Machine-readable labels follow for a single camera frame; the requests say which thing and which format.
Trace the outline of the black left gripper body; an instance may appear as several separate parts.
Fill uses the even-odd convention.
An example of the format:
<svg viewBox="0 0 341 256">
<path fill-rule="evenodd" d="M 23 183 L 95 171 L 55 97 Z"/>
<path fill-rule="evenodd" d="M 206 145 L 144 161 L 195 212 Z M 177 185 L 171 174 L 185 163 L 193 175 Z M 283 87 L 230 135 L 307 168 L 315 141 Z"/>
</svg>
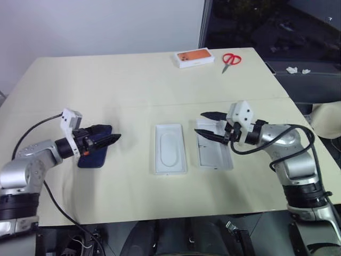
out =
<svg viewBox="0 0 341 256">
<path fill-rule="evenodd" d="M 81 156 L 89 155 L 93 147 L 93 141 L 90 138 L 90 136 L 92 135 L 92 129 L 90 127 L 79 128 L 73 130 L 72 135 L 80 155 Z"/>
</svg>

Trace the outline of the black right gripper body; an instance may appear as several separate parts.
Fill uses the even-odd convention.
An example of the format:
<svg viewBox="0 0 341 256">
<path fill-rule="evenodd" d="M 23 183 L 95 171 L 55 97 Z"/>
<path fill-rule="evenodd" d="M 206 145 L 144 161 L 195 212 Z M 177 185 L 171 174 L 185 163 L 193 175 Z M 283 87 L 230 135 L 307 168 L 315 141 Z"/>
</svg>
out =
<svg viewBox="0 0 341 256">
<path fill-rule="evenodd" d="M 238 122 L 226 120 L 225 135 L 222 144 L 228 145 L 229 142 L 239 142 L 241 137 L 241 125 Z"/>
</svg>

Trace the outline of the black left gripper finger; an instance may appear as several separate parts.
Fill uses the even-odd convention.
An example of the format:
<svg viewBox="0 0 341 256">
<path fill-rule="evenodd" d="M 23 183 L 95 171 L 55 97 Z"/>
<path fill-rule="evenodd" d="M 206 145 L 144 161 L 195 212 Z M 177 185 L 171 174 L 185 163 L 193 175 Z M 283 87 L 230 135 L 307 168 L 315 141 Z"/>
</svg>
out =
<svg viewBox="0 0 341 256">
<path fill-rule="evenodd" d="M 109 134 L 109 125 L 103 125 L 103 124 L 92 125 L 89 127 L 89 133 L 91 135 Z"/>
<path fill-rule="evenodd" d="M 93 140 L 92 149 L 99 150 L 101 148 L 107 147 L 109 145 L 114 144 L 121 137 L 121 134 L 108 134 L 101 138 L 97 138 Z"/>
</svg>

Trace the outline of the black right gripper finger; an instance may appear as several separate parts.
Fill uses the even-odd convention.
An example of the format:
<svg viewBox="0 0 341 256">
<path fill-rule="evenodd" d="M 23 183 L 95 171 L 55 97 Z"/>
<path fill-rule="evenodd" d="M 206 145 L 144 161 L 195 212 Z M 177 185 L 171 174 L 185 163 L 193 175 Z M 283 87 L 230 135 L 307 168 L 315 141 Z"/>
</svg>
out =
<svg viewBox="0 0 341 256">
<path fill-rule="evenodd" d="M 210 141 L 218 142 L 223 145 L 228 145 L 229 139 L 225 136 L 215 134 L 213 131 L 204 130 L 204 129 L 195 129 L 194 130 L 198 135 L 208 139 Z"/>
<path fill-rule="evenodd" d="M 201 116 L 214 120 L 214 121 L 226 121 L 227 113 L 217 112 L 217 111 L 211 111 L 211 112 L 204 112 L 200 114 Z"/>
</svg>

